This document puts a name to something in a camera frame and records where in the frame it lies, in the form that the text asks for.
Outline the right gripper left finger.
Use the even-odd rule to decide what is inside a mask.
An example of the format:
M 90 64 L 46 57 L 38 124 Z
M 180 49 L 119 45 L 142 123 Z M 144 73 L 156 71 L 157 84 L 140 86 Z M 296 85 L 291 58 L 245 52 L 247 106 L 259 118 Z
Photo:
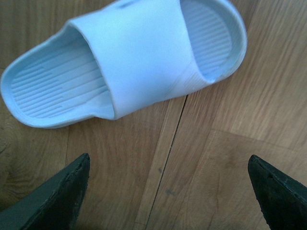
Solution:
M 29 195 L 0 213 L 2 230 L 71 230 L 88 186 L 89 154 L 84 153 Z

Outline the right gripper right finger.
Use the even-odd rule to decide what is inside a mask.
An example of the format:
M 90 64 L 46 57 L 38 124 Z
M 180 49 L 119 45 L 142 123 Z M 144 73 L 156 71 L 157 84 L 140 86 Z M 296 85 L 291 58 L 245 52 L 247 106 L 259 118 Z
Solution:
M 271 230 L 307 228 L 307 187 L 257 155 L 248 173 L 262 214 Z

